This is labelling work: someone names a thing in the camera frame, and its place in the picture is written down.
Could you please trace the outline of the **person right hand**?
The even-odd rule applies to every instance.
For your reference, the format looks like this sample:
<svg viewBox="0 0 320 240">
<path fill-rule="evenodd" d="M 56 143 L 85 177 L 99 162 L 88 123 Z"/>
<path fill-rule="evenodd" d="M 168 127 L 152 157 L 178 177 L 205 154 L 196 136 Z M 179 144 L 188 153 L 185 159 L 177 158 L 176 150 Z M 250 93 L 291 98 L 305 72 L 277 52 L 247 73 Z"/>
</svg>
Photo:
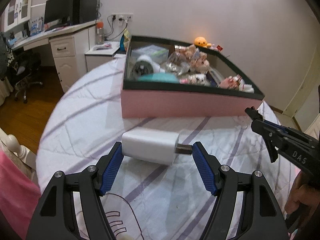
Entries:
<svg viewBox="0 0 320 240">
<path fill-rule="evenodd" d="M 308 179 L 308 175 L 303 171 L 297 174 L 285 204 L 285 212 L 288 215 L 295 212 L 301 205 L 309 208 L 308 217 L 316 211 L 319 205 L 319 191 L 307 184 Z"/>
</svg>

